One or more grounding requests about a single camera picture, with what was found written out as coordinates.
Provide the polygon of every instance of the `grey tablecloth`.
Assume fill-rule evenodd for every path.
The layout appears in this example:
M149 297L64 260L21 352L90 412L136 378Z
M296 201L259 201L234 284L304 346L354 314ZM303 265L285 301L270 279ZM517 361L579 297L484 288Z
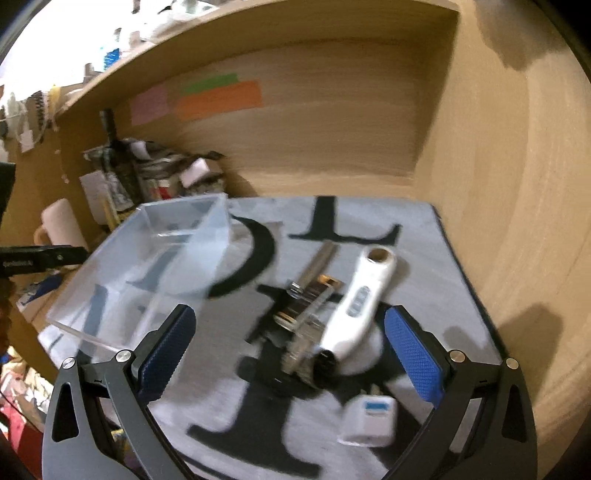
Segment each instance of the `grey tablecloth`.
M214 298L199 314L197 334L173 381L162 399L150 404L173 446L201 475L379 479L428 416L431 405L418 397L384 344L378 325L385 305L363 345L342 365L334 391L277 398L247 381L264 347L246 343L246 335L272 305L278 291L272 287L296 277L323 239L340 243L327 273L346 283L364 245L393 247L399 261L384 304L404 305L447 349L461 349L474 361L500 363L430 205L398 199L256 198L231 200L230 212L237 219ZM323 318L332 308L329 304ZM56 365L79 347L55 327L42 332L40 340ZM394 444L383 449L338 444L343 403L372 383L400 402ZM476 406L471 405L452 450L461 449Z

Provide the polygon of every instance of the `silver rivet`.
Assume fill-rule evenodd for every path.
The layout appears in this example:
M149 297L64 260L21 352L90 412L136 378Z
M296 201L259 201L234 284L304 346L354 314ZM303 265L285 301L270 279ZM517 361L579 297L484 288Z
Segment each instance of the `silver rivet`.
M75 363L76 363L76 360L74 358L72 358L71 356L69 356L68 358L66 358L62 362L61 367L65 368L67 370L68 368L72 368Z
M131 352L129 350L121 350L117 355L115 355L115 358L118 362L126 362L131 358Z
M449 352L449 358L451 358L455 363L461 364L466 359L466 355L464 355L464 352L459 350L452 350Z
M512 370L517 370L519 368L519 362L514 358L508 358L507 360L505 360L505 363Z

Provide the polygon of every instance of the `clear plastic bin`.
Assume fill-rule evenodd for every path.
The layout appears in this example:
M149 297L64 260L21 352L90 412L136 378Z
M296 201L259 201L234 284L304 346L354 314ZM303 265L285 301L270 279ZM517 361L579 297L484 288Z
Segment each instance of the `clear plastic bin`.
M229 235L224 194L144 204L80 267L47 320L86 340L91 358L134 349L179 303L199 315Z

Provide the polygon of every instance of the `white handheld device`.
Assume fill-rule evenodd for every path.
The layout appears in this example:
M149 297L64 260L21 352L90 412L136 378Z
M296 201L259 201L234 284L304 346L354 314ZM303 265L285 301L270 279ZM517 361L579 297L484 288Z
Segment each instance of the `white handheld device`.
M359 345L374 319L396 261L390 249L379 245L362 250L349 289L326 324L320 350L332 352L340 362Z

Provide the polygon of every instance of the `cable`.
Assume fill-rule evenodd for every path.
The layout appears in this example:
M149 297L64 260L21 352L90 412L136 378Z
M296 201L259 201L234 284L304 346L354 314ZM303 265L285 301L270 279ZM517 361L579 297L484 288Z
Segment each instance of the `cable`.
M35 426L35 424L34 424L34 423L31 421L31 420L29 420L29 419L28 419L28 417L27 417L27 416L26 416L26 415L25 415L23 412L21 412L21 411L20 411L18 408L16 408L16 406L14 405L14 403L12 403L12 402L11 402L11 401L8 399L8 397L7 397L7 396L4 394L4 392L3 392L3 391L1 391L1 390L0 390L0 395L2 395L2 396L4 397L4 400L6 400L6 403L8 403L8 404L9 404L9 405L10 405L12 408L14 408L14 409L15 409L17 412L19 412L19 413L22 415L22 418L24 418L24 419L25 419L27 422L29 422L29 424L30 424L30 425L32 425L32 427L33 427L33 428L34 428L36 431L38 431L39 433L41 433L41 435L43 435L43 432L42 432L41 430L39 430L39 429L38 429L38 428Z

